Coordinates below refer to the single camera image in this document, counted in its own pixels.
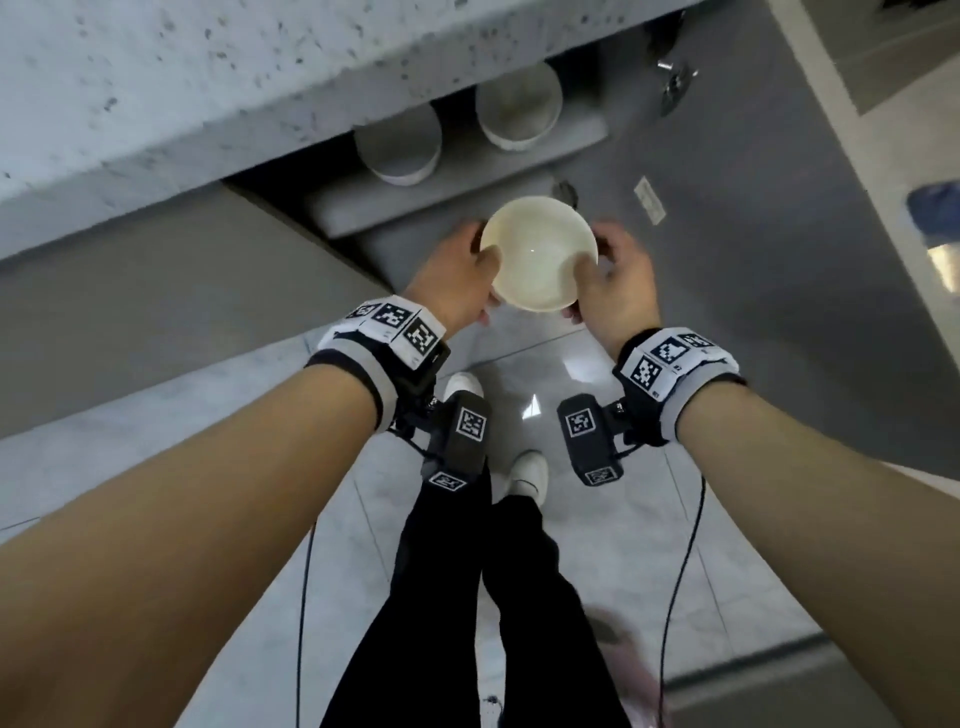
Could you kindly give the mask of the grey cabinet door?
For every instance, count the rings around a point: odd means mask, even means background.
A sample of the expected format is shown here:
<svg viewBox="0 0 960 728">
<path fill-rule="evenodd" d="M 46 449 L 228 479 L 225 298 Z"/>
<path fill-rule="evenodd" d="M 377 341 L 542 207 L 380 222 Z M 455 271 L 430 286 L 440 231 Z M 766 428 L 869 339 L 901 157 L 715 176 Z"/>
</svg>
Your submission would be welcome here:
<svg viewBox="0 0 960 728">
<path fill-rule="evenodd" d="M 883 210 L 799 3 L 712 0 L 668 55 L 698 70 L 660 116 L 665 75 L 636 27 L 598 43 L 610 140 L 570 174 L 589 215 L 654 261 L 667 325 L 728 348 L 751 387 L 883 461 L 960 480 L 960 326 L 904 214 Z M 634 194 L 647 177 L 667 216 Z"/>
</svg>

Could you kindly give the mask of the person's right forearm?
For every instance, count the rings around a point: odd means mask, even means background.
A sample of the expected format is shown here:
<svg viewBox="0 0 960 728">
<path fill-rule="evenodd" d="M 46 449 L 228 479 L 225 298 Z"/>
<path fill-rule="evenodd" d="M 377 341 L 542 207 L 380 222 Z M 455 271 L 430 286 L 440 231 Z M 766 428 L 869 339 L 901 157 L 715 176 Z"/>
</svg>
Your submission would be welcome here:
<svg viewBox="0 0 960 728">
<path fill-rule="evenodd" d="M 960 728 L 960 499 L 711 383 L 678 442 L 904 728 Z"/>
</svg>

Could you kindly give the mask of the wristband with markers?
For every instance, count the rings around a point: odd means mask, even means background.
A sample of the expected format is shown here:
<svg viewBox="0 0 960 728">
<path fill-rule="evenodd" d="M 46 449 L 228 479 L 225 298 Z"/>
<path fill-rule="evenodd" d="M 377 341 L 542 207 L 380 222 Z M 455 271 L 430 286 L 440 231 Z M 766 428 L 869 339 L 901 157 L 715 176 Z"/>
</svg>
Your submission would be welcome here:
<svg viewBox="0 0 960 728">
<path fill-rule="evenodd" d="M 431 394 L 450 355 L 447 327 L 424 305 L 398 295 L 367 300 L 325 331 L 307 367 L 330 366 L 372 396 L 374 432 Z"/>
<path fill-rule="evenodd" d="M 747 386 L 732 354 L 684 326 L 633 335 L 621 346 L 612 374 L 623 388 L 635 441 L 651 447 L 678 440 L 680 416 L 709 384 Z"/>
</svg>

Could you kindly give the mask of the cream ceramic bowl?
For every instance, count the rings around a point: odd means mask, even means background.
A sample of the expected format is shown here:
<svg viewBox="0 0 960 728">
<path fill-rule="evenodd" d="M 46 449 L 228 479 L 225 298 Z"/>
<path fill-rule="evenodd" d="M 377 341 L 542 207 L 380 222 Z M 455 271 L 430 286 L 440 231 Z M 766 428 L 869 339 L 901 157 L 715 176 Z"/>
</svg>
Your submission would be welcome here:
<svg viewBox="0 0 960 728">
<path fill-rule="evenodd" d="M 498 301 L 534 313 L 571 307 L 578 297 L 576 262 L 599 260 L 589 223 L 571 205 L 546 196 L 502 205 L 487 219 L 479 248 L 498 251 L 499 271 L 492 283 Z"/>
</svg>

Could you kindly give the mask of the person's left white shoe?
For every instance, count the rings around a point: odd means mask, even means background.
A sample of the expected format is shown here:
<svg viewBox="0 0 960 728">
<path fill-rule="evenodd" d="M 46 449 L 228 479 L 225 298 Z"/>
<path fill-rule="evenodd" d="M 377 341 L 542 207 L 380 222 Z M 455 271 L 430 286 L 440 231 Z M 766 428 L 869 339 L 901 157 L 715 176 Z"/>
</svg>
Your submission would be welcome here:
<svg viewBox="0 0 960 728">
<path fill-rule="evenodd" d="M 459 371 L 448 378 L 439 399 L 444 405 L 466 407 L 484 402 L 485 394 L 476 375 Z"/>
</svg>

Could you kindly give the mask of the left wristband with markers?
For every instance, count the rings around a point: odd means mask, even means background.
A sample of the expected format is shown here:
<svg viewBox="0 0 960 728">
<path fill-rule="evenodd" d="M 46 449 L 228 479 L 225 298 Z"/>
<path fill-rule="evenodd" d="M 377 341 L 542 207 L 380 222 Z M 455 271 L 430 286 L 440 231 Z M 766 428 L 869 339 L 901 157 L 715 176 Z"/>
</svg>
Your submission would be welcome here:
<svg viewBox="0 0 960 728">
<path fill-rule="evenodd" d="M 431 394 L 450 355 L 447 327 L 424 305 L 398 295 L 367 300 L 325 331 L 307 367 L 330 366 L 372 396 L 374 432 Z"/>
</svg>

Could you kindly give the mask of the white label sticker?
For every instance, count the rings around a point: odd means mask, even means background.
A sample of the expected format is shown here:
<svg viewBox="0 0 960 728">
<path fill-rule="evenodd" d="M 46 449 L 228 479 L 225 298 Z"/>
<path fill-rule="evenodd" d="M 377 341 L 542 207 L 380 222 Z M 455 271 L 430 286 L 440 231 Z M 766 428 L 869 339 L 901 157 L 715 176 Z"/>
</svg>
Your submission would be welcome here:
<svg viewBox="0 0 960 728">
<path fill-rule="evenodd" d="M 651 225 L 662 224 L 667 216 L 666 208 L 647 176 L 642 176 L 633 188 L 633 194 L 647 214 Z"/>
</svg>

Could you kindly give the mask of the right wristband with markers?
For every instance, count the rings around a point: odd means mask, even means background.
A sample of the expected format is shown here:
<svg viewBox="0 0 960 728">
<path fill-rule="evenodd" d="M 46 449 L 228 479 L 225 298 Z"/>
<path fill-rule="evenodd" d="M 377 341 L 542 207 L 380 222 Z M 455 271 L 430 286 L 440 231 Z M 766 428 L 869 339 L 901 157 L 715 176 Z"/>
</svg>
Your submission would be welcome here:
<svg viewBox="0 0 960 728">
<path fill-rule="evenodd" d="M 612 374 L 623 388 L 635 441 L 651 447 L 678 440 L 680 416 L 709 384 L 747 386 L 732 354 L 684 326 L 633 335 L 621 346 Z"/>
</svg>

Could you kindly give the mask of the person's right white shoe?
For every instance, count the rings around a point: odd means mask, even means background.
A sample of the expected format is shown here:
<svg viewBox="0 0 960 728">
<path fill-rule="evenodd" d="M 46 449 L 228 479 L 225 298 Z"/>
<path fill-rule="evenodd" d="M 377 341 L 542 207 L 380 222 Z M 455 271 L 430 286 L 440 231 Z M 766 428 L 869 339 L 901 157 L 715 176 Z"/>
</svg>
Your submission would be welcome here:
<svg viewBox="0 0 960 728">
<path fill-rule="evenodd" d="M 507 497 L 525 497 L 536 507 L 542 508 L 546 502 L 549 485 L 549 465 L 538 450 L 526 450 L 518 455 L 508 475 Z"/>
</svg>

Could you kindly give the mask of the person's white shoe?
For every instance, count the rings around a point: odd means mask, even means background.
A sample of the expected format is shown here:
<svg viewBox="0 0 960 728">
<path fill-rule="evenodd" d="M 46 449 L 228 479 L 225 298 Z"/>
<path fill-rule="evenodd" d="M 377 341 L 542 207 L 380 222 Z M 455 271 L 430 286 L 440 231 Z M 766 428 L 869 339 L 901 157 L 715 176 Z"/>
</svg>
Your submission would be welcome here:
<svg viewBox="0 0 960 728">
<path fill-rule="evenodd" d="M 484 402 L 485 394 L 476 375 L 459 371 L 448 378 L 439 399 L 444 405 L 466 407 Z"/>
<path fill-rule="evenodd" d="M 508 475 L 507 497 L 525 497 L 536 507 L 542 508 L 546 502 L 549 485 L 549 465 L 538 450 L 526 450 L 518 455 Z"/>
</svg>

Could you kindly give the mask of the person's left hand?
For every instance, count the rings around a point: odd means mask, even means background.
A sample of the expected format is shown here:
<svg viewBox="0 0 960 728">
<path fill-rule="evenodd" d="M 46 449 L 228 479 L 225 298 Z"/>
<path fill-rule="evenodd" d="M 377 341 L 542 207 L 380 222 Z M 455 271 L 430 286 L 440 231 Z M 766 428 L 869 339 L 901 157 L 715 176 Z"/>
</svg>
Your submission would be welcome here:
<svg viewBox="0 0 960 728">
<path fill-rule="evenodd" d="M 486 223 L 464 222 L 442 239 L 414 274 L 401 296 L 429 310 L 445 327 L 445 337 L 467 327 L 490 323 L 490 308 L 499 306 L 494 279 L 474 269 Z"/>
</svg>

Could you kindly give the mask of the person's leg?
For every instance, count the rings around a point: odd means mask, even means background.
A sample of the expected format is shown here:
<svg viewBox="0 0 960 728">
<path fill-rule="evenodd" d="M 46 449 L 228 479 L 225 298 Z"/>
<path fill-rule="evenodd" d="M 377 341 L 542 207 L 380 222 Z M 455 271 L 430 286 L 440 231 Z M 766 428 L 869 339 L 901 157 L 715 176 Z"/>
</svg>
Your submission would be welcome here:
<svg viewBox="0 0 960 728">
<path fill-rule="evenodd" d="M 482 579 L 506 655 L 500 728 L 632 728 L 534 498 L 491 506 Z"/>
<path fill-rule="evenodd" d="M 457 491 L 424 481 L 389 595 L 318 728 L 480 728 L 476 617 L 490 471 Z"/>
</svg>

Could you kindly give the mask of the grey cabinet shelf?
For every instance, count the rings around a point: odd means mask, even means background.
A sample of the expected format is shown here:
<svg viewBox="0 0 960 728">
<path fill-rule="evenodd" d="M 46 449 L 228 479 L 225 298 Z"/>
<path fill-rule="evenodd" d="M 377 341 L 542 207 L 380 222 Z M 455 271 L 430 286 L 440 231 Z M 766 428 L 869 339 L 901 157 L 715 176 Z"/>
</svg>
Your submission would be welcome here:
<svg viewBox="0 0 960 728">
<path fill-rule="evenodd" d="M 455 134 L 433 173 L 413 186 L 390 185 L 363 169 L 309 194 L 305 211 L 326 238 L 349 237 L 553 164 L 606 140 L 609 132 L 599 107 L 575 101 L 527 151 L 502 151 L 473 128 Z"/>
</svg>

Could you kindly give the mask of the white bowl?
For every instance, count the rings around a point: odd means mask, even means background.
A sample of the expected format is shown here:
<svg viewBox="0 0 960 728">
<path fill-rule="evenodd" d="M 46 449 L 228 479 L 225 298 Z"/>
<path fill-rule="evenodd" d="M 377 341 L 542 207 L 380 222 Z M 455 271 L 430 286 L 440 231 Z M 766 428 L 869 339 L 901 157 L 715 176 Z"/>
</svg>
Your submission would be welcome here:
<svg viewBox="0 0 960 728">
<path fill-rule="evenodd" d="M 564 102 L 559 75 L 545 61 L 478 83 L 474 94 L 482 133 L 509 153 L 526 151 L 546 137 L 559 120 Z"/>
<path fill-rule="evenodd" d="M 433 174 L 443 151 L 443 128 L 431 103 L 408 108 L 353 131 L 361 162 L 381 181 L 414 187 Z"/>
</svg>

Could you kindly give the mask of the person's right leg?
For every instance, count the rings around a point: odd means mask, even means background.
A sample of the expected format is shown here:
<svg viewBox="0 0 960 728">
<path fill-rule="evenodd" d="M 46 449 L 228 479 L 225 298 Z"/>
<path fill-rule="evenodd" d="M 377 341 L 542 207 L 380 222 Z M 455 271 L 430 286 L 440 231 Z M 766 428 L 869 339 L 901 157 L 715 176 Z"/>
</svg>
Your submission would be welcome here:
<svg viewBox="0 0 960 728">
<path fill-rule="evenodd" d="M 534 498 L 491 506 L 482 579 L 506 655 L 500 728 L 632 728 Z"/>
</svg>

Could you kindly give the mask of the person's left forearm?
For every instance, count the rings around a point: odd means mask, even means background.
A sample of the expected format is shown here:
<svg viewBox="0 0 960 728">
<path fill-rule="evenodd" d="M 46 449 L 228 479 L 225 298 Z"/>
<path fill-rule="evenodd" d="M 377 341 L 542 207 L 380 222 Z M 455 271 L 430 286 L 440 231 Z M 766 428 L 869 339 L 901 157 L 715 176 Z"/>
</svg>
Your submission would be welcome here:
<svg viewBox="0 0 960 728">
<path fill-rule="evenodd" d="M 0 547 L 0 728 L 173 728 L 378 424 L 301 370 Z"/>
</svg>

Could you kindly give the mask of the person's right hand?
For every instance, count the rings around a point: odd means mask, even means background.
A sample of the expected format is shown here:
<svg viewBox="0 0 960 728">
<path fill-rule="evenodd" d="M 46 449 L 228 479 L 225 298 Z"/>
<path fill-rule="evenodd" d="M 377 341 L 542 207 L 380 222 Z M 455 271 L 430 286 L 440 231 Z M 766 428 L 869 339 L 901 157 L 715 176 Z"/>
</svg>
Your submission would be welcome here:
<svg viewBox="0 0 960 728">
<path fill-rule="evenodd" d="M 595 222 L 591 230 L 599 256 L 607 261 L 605 284 L 593 295 L 578 295 L 561 311 L 574 324 L 584 324 L 611 360 L 643 332 L 662 326 L 653 262 L 642 245 L 616 222 Z"/>
</svg>

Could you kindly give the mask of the grey cabinet side panel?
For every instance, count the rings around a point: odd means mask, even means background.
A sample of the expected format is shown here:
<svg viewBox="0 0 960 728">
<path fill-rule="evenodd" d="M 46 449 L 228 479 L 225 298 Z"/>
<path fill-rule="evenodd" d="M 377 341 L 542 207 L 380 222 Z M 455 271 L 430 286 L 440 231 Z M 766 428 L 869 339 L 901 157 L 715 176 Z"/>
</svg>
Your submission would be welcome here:
<svg viewBox="0 0 960 728">
<path fill-rule="evenodd" d="M 210 185 L 0 260 L 0 439 L 332 323 L 389 288 Z"/>
</svg>

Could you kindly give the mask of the person's left leg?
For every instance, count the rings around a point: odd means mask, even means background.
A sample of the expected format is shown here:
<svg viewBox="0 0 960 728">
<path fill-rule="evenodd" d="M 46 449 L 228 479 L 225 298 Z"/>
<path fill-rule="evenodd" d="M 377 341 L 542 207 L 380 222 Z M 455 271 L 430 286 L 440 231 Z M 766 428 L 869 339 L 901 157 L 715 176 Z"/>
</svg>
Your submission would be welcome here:
<svg viewBox="0 0 960 728">
<path fill-rule="evenodd" d="M 318 728 L 480 728 L 476 617 L 490 471 L 457 491 L 424 481 L 389 595 Z"/>
</svg>

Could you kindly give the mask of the speckled stone countertop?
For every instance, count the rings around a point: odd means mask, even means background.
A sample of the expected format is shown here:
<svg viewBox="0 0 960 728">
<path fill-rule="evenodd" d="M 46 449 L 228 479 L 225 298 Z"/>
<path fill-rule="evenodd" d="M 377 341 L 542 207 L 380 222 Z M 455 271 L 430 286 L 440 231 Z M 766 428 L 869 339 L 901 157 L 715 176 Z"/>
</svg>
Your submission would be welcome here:
<svg viewBox="0 0 960 728">
<path fill-rule="evenodd" d="M 702 0 L 0 0 L 0 261 Z"/>
</svg>

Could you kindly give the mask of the blue object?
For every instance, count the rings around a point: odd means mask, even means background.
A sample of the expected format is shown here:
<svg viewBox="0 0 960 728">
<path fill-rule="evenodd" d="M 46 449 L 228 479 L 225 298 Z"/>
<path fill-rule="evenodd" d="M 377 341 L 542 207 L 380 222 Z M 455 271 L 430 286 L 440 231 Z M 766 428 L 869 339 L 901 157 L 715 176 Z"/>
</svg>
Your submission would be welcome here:
<svg viewBox="0 0 960 728">
<path fill-rule="evenodd" d="M 960 178 L 917 187 L 905 201 L 927 249 L 960 244 Z"/>
</svg>

